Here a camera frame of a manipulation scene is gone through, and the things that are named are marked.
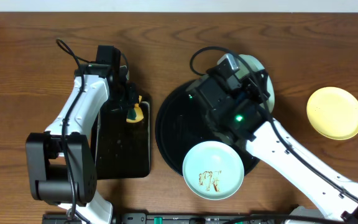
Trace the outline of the green yellow sponge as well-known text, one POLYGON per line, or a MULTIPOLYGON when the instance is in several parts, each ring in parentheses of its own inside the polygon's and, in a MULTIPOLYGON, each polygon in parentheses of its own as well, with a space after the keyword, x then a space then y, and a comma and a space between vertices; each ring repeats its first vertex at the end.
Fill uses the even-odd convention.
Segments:
POLYGON ((142 109, 139 106, 141 101, 142 101, 142 96, 139 95, 138 103, 136 103, 134 107, 128 111, 127 118, 126 118, 127 123, 138 123, 144 119, 142 109))

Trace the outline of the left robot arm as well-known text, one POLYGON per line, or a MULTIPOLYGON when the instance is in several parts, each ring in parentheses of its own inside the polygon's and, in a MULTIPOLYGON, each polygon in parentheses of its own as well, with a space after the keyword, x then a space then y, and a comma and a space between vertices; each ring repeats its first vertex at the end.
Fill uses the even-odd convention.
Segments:
POLYGON ((89 144, 100 109, 114 86, 131 91, 132 107, 139 98, 128 82, 129 68, 82 64, 75 70, 73 89, 61 112, 42 133, 30 133, 25 142, 30 194, 34 200, 67 212, 62 223, 112 223, 113 205, 96 190, 95 159, 89 144))

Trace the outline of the yellow plate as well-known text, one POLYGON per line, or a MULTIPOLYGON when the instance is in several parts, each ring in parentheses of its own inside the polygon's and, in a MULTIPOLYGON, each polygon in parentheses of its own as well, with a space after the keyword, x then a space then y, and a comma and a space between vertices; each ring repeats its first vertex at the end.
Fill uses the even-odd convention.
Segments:
POLYGON ((309 97, 306 114, 322 136, 346 140, 358 134, 358 100, 342 88, 328 86, 309 97))

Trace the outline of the light blue plate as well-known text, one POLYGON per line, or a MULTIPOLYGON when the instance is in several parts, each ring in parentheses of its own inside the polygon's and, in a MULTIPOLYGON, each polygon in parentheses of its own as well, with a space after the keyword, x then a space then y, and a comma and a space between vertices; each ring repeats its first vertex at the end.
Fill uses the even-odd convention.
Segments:
POLYGON ((267 100, 267 108, 269 112, 271 113, 275 106, 275 93, 273 89, 272 80, 269 76, 269 73, 265 69, 265 67, 261 64, 261 62, 256 59, 252 55, 239 55, 252 69, 252 71, 255 73, 255 76, 259 80, 259 84, 263 92, 265 93, 265 99, 267 100))
POLYGON ((223 200, 241 187, 245 170, 238 153, 227 144, 205 141, 193 146, 182 164, 189 189, 201 198, 223 200))

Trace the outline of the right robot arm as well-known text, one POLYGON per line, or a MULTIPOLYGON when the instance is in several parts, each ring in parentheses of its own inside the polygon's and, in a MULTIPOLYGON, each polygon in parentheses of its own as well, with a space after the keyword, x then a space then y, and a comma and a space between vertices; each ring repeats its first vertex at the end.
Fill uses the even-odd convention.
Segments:
POLYGON ((268 74, 203 75, 186 89, 218 138, 215 147, 234 145, 266 162, 303 192, 330 220, 358 223, 358 183, 340 175, 293 139, 271 112, 274 90, 268 74))

